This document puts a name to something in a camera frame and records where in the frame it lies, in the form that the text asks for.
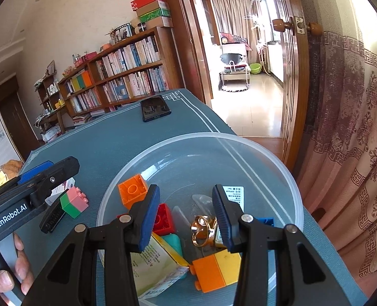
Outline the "operator left hand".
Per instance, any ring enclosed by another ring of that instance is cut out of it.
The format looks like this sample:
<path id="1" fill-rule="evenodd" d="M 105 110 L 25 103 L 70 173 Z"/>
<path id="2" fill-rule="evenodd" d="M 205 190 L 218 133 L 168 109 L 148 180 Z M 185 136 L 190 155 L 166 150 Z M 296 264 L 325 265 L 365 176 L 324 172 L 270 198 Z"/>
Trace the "operator left hand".
<path id="1" fill-rule="evenodd" d="M 21 305 L 33 281 L 24 243 L 12 233 L 0 241 L 0 297 L 7 305 Z"/>

